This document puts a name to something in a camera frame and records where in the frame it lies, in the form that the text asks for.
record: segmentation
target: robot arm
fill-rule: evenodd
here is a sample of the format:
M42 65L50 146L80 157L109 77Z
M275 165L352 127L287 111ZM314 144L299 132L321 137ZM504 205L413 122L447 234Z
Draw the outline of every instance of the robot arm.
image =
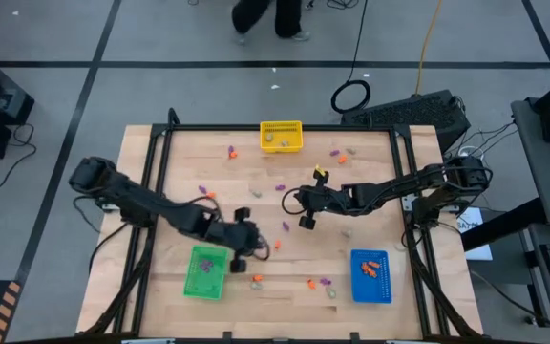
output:
M313 215L327 211L340 215L362 216L379 209L385 202L435 189L428 197L419 197L412 203L413 217L417 223L438 217L444 206L462 196L477 196L489 186L491 176L481 160L473 157L457 157L445 163L431 164L421 171L385 183L344 184L340 191L326 187L329 173L316 168L315 186L303 185L294 198L307 212L299 225L307 229L315 227Z
M249 217L248 208L235 211L235 223L225 223L219 209L194 203L202 198L187 203L172 202L117 172L111 161L83 159L69 184L83 195L117 205L122 221L133 226L150 226L155 219L152 214L158 214L185 236L233 249L231 272L245 270L239 256L251 256L255 250L267 248L256 224L245 221Z

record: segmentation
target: blue basket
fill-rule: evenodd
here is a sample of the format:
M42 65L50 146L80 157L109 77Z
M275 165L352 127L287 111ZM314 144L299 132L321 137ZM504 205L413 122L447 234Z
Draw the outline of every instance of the blue basket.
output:
M362 263L379 263L377 278L362 271ZM388 253L381 250L353 249L351 251L351 292L355 302L391 303L390 264Z

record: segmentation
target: white paper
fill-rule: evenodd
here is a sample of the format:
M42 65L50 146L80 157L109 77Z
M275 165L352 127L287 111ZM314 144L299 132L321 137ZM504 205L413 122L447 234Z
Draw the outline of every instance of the white paper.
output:
M457 219L457 227L460 232L465 232L478 225L483 224L483 217L481 216L481 210L475 207L469 207L464 213ZM494 260L492 257L492 251L489 245L477 247L466 252L467 260Z

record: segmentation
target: wooden tabletop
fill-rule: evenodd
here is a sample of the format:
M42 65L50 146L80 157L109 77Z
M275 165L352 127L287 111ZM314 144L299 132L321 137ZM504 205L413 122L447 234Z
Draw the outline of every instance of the wooden tabletop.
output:
M139 182L149 141L149 126L126 129L117 168ZM289 337L297 339L348 339L358 332L363 339L419 339L421 331L413 290L409 254L402 248L400 203L392 201L370 215L316 215L314 230L298 227L298 216L285 214L280 206L287 188L315 184L316 164L330 173L328 185L381 183L395 177L389 136L378 132L304 132L305 147L296 154L266 154L259 147L258 132L178 131L173 135L164 192L183 202L200 196L199 185L217 194L224 218L233 221L233 211L251 208L250 220L266 240L280 240L282 247L266 262L247 259L247 273L228 274L222 300L209 301L182 295L185 272L194 245L166 221L159 221L150 269L141 336L221 338L231 331L234 338ZM228 145L239 156L227 157ZM441 162L433 127L412 127L412 145L418 168ZM401 159L406 165L404 143L399 140ZM333 149L354 148L344 164L331 157ZM160 148L157 149L154 181ZM263 193L255 198L250 190ZM299 208L292 198L286 203ZM290 231L282 230L282 222ZM451 215L441 221L456 226ZM105 216L101 240L120 226L117 213ZM341 234L350 229L351 238ZM130 238L130 229L107 243L95 258L77 329L95 323L118 292ZM460 236L446 227L432 230L436 264L443 291L466 321L482 332ZM358 304L351 299L349 252L353 248L381 249L389 254L391 304ZM251 276L264 276L263 290L250 288ZM307 279L326 277L337 292L328 298L324 288L307 287ZM426 289L433 333L438 333L434 302ZM129 298L125 329L130 329L135 296Z

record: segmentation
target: black pants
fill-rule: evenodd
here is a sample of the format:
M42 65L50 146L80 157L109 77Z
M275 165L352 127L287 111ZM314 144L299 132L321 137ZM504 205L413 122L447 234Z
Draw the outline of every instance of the black pants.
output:
M239 33L246 33L260 20L271 0L240 0L233 9L233 25ZM301 31L302 0L277 0L275 33L290 38Z

